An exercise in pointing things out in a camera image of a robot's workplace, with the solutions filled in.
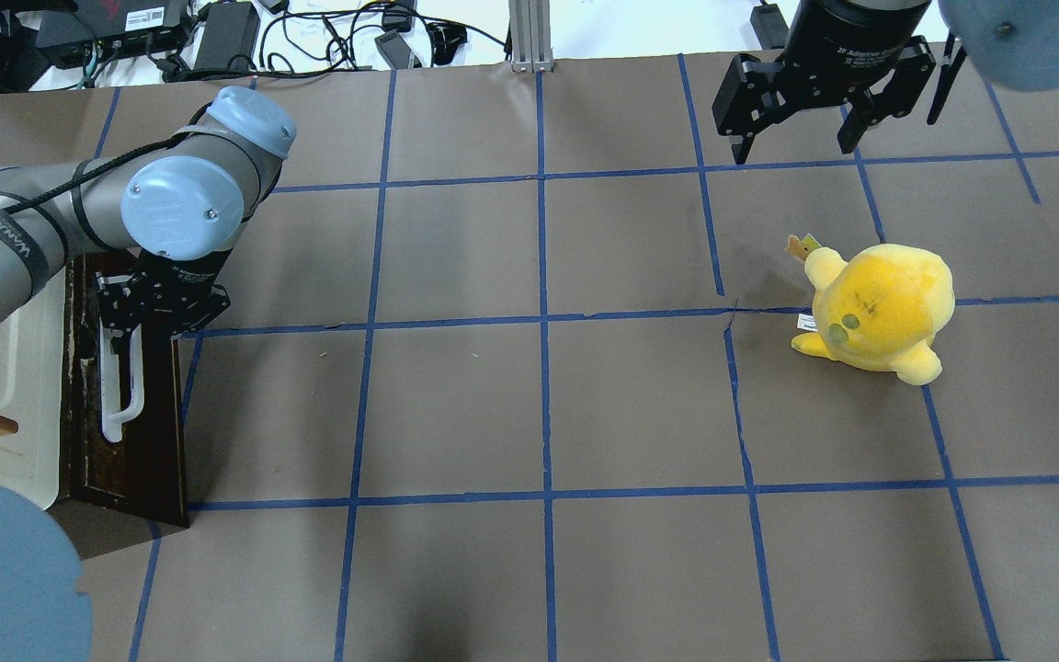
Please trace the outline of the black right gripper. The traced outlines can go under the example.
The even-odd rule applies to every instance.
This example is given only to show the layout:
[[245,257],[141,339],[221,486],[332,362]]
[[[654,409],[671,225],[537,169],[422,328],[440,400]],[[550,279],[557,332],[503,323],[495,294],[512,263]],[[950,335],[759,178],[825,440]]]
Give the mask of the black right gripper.
[[772,62],[749,51],[728,64],[712,102],[714,129],[744,165],[758,135],[803,110],[842,108],[842,154],[867,131],[912,113],[936,71],[915,30],[928,1],[803,1]]

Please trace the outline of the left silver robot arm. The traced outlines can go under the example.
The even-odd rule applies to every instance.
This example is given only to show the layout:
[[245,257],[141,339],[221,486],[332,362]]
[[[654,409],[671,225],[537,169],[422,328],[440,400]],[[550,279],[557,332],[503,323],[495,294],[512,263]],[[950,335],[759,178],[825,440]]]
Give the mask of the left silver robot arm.
[[[112,159],[0,167],[0,325],[72,260],[139,250],[106,280],[101,330],[134,343],[205,326],[230,304],[217,276],[279,183],[298,135],[279,102],[227,86],[170,137]],[[0,485],[0,661],[85,661],[92,604],[80,554],[44,507]]]

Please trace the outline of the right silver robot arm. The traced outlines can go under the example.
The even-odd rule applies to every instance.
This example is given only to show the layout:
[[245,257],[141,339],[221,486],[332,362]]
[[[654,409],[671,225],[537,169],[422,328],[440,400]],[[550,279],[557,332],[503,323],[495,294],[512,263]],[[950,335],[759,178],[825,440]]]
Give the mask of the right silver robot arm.
[[908,117],[928,80],[936,96],[926,121],[938,121],[964,64],[983,79],[1039,92],[1059,88],[1059,1],[941,1],[947,26],[936,55],[917,25],[926,1],[803,1],[773,62],[737,54],[724,72],[712,117],[742,165],[754,139],[802,110],[847,108],[837,131],[844,154],[870,127]]

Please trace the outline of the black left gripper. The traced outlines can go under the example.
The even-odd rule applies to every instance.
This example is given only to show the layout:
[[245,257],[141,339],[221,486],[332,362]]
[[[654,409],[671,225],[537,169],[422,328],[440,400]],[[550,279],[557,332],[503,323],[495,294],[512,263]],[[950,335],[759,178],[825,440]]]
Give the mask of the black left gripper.
[[98,378],[102,398],[121,398],[122,378],[113,332],[130,335],[129,364],[144,368],[143,329],[175,336],[199,332],[231,305],[217,278],[231,250],[175,261],[143,250],[122,275],[97,278]]

